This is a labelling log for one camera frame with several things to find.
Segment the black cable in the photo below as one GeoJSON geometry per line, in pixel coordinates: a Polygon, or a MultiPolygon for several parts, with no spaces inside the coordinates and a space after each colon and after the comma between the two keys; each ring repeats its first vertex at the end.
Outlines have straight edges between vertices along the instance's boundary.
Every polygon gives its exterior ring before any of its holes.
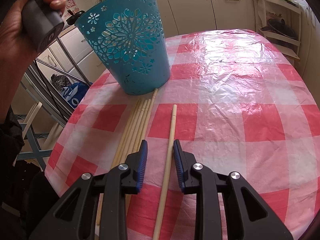
{"type": "Polygon", "coordinates": [[[66,122],[68,122],[68,119],[61,113],[60,108],[58,107],[57,102],[56,102],[56,100],[54,99],[54,96],[53,96],[52,92],[49,90],[49,88],[48,88],[48,86],[47,86],[47,83],[44,81],[44,78],[46,78],[46,77],[44,77],[43,73],[42,73],[41,70],[39,69],[39,66],[38,66],[36,60],[34,60],[34,63],[35,63],[36,68],[37,68],[37,70],[38,70],[38,72],[39,72],[39,76],[40,76],[42,82],[44,83],[45,87],[47,88],[47,90],[48,90],[48,92],[49,92],[49,94],[50,94],[50,96],[51,96],[51,98],[52,98],[52,100],[53,100],[56,108],[58,109],[58,111],[59,111],[59,113],[60,113],[60,117],[61,117],[62,119],[64,119],[66,122]]]}

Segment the black pants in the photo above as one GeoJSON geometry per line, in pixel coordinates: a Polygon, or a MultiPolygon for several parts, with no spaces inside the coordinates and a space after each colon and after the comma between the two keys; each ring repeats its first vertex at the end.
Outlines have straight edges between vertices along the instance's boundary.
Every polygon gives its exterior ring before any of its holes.
{"type": "Polygon", "coordinates": [[[18,217],[0,207],[0,239],[28,239],[32,231],[58,199],[58,195],[44,176],[44,172],[36,174],[29,188],[26,232],[23,231],[18,217]]]}

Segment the tablecloth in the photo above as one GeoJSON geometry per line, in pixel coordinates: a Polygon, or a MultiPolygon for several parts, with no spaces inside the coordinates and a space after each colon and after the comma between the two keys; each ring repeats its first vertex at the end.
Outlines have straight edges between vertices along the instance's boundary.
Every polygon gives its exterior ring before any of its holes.
{"type": "MultiPolygon", "coordinates": [[[[301,77],[252,31],[175,36],[166,46],[171,77],[151,114],[145,179],[131,198],[128,239],[152,237],[173,104],[183,150],[215,172],[239,171],[298,239],[320,208],[320,112],[301,77]]],[[[59,195],[83,172],[109,170],[135,101],[108,70],[90,87],[45,170],[59,195]]],[[[172,168],[160,239],[193,239],[195,211],[195,195],[180,192],[172,168]]],[[[222,231],[226,239],[225,220],[222,231]]]]}

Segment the bundle of chopsticks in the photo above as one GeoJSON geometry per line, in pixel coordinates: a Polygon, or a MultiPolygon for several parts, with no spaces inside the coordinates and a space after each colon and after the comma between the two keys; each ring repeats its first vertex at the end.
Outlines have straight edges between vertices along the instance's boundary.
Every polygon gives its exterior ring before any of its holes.
{"type": "MultiPolygon", "coordinates": [[[[146,137],[151,111],[157,93],[158,89],[156,88],[151,99],[138,98],[133,105],[110,169],[124,163],[129,154],[135,153],[139,150],[141,141],[146,137]]],[[[127,212],[130,204],[130,198],[131,195],[126,196],[127,212]]],[[[96,220],[97,225],[100,225],[101,221],[102,200],[103,194],[100,194],[96,220]]]]}

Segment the human hand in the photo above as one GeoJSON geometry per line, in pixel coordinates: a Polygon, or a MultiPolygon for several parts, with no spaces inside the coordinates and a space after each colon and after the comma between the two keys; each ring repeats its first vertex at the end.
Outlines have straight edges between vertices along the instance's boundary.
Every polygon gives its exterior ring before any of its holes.
{"type": "MultiPolygon", "coordinates": [[[[0,25],[0,62],[25,72],[37,52],[28,34],[23,30],[21,12],[29,0],[17,0],[0,25]]],[[[63,14],[66,0],[43,0],[50,8],[63,14]]]]}

